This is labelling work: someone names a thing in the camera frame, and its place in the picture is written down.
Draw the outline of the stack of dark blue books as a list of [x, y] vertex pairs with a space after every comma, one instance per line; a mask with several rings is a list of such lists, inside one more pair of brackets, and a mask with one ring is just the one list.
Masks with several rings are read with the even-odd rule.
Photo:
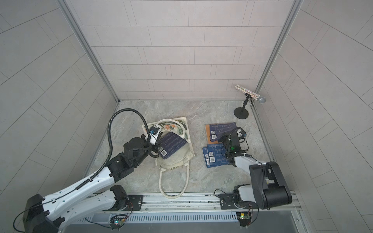
[[163, 159], [168, 159], [185, 144], [187, 144], [187, 141], [175, 133], [164, 134], [160, 139], [160, 155]]

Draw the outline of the brown black book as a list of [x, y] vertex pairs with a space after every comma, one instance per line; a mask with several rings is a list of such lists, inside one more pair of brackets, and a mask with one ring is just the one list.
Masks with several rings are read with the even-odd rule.
[[206, 125], [206, 134], [207, 134], [207, 143], [208, 144], [211, 144], [211, 133], [210, 133], [210, 125], [207, 124]]

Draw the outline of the floral canvas tote bag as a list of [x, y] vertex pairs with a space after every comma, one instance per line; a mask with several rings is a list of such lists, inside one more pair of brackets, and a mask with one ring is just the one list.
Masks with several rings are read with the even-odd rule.
[[[161, 194], [167, 199], [181, 197], [189, 183], [190, 161], [195, 157], [191, 135], [185, 116], [178, 118], [165, 118], [148, 123], [148, 129], [142, 125], [145, 139], [150, 139], [153, 145], [153, 155], [157, 156], [156, 165], [161, 168], [158, 187]], [[186, 183], [179, 194], [167, 194], [162, 188], [162, 177], [166, 171], [179, 167], [186, 168]]]

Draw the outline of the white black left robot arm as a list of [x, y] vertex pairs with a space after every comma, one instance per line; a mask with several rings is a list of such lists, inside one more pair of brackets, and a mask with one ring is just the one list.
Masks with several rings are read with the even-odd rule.
[[86, 180], [53, 194], [32, 196], [21, 213], [25, 233], [58, 233], [70, 224], [99, 211], [118, 211], [129, 204], [128, 196], [116, 183], [131, 174], [151, 152], [157, 140], [140, 137], [124, 144], [123, 152]]

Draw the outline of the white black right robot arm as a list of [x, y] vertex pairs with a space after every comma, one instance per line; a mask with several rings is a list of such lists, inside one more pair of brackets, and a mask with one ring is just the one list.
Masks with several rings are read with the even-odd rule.
[[292, 195], [280, 166], [276, 162], [261, 162], [241, 148], [243, 137], [224, 135], [219, 139], [225, 149], [225, 158], [236, 168], [248, 173], [250, 184], [238, 185], [233, 190], [237, 208], [254, 204], [258, 209], [292, 203]]

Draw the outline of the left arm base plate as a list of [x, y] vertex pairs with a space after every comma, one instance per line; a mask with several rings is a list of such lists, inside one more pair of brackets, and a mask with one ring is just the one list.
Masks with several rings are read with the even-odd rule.
[[128, 196], [125, 211], [140, 211], [142, 207], [144, 196], [130, 194]]

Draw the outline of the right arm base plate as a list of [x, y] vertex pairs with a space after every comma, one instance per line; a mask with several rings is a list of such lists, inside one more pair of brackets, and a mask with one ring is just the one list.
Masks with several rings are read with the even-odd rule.
[[220, 207], [222, 210], [238, 210], [241, 209], [238, 205], [236, 205], [235, 195], [229, 193], [220, 193], [218, 194], [218, 198], [220, 199]]

